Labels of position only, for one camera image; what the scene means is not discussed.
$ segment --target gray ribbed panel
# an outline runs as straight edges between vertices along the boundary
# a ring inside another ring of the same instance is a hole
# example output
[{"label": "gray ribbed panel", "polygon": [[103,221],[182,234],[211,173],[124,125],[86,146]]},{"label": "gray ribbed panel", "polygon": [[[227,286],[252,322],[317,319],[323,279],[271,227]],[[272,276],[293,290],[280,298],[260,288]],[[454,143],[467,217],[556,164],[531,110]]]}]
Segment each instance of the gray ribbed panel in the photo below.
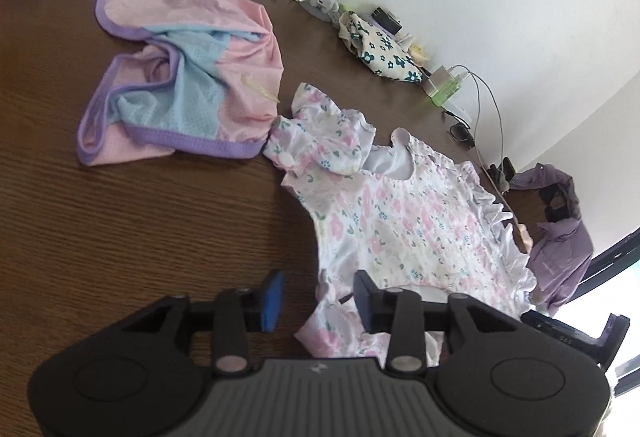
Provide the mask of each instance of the gray ribbed panel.
[{"label": "gray ribbed panel", "polygon": [[424,385],[387,377],[372,359],[268,359],[251,377],[216,383],[198,412],[166,435],[472,437]]}]

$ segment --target dark green flower print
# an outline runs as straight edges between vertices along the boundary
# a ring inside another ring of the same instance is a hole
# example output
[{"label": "dark green flower print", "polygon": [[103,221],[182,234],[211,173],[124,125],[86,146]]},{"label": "dark green flower print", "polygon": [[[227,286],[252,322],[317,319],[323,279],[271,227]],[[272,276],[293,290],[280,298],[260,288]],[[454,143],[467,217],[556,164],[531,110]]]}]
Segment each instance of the dark green flower print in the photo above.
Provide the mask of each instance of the dark green flower print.
[{"label": "dark green flower print", "polygon": [[421,81],[422,78],[416,73],[409,71],[409,75],[404,78],[404,81]]}]

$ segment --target pink fabric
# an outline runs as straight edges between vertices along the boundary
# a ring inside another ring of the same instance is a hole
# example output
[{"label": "pink fabric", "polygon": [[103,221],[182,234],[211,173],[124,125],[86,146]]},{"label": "pink fabric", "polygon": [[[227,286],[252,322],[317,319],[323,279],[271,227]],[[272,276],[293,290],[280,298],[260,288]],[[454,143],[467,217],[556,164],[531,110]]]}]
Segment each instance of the pink fabric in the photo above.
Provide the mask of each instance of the pink fabric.
[{"label": "pink fabric", "polygon": [[[266,139],[277,116],[277,95],[283,67],[271,21],[261,4],[250,0],[98,0],[96,14],[108,32],[128,39],[134,39],[131,34],[136,35],[136,29],[145,26],[203,25],[219,30],[258,33],[260,38],[257,41],[233,36],[216,63],[220,76],[228,85],[218,110],[220,126],[217,140],[242,143]],[[163,70],[164,79],[169,77],[168,58],[164,63],[155,59],[149,62],[149,56],[158,52],[161,49],[148,46],[140,52],[144,62],[138,65],[123,63],[111,88],[118,84],[161,81],[158,70]],[[84,141],[91,143],[94,136],[95,130],[91,129],[84,136]],[[107,127],[102,143],[91,164],[125,162],[168,155],[174,151],[133,142],[123,125]]]}]

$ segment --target floral dress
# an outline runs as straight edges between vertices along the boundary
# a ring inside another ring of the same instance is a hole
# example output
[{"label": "floral dress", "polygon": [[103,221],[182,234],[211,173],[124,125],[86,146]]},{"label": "floral dress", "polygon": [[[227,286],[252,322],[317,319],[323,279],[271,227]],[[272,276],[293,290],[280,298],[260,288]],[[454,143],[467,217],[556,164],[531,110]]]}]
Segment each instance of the floral dress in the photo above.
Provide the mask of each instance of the floral dress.
[{"label": "floral dress", "polygon": [[[296,337],[316,357],[386,356],[388,335],[364,333],[353,275],[366,270],[381,289],[424,286],[463,292],[513,317],[529,309],[535,279],[513,242],[510,213],[479,185],[470,162],[455,165],[406,130],[411,175],[399,180],[363,169],[375,129],[302,84],[294,119],[279,117],[264,154],[286,170],[282,185],[306,208],[318,238],[318,307]],[[438,340],[428,336],[437,362]]]}]

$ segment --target purple jacket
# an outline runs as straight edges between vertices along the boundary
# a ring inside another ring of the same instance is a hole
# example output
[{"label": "purple jacket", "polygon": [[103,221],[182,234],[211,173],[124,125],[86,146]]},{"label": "purple jacket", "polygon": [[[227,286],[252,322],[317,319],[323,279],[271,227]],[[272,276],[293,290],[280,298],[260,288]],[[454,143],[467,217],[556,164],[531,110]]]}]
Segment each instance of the purple jacket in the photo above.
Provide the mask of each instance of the purple jacket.
[{"label": "purple jacket", "polygon": [[550,164],[537,164],[509,183],[512,190],[539,190],[551,184],[558,184],[563,191],[572,218],[538,224],[545,236],[533,246],[528,266],[553,316],[571,298],[593,257],[593,242],[580,219],[574,180]]}]

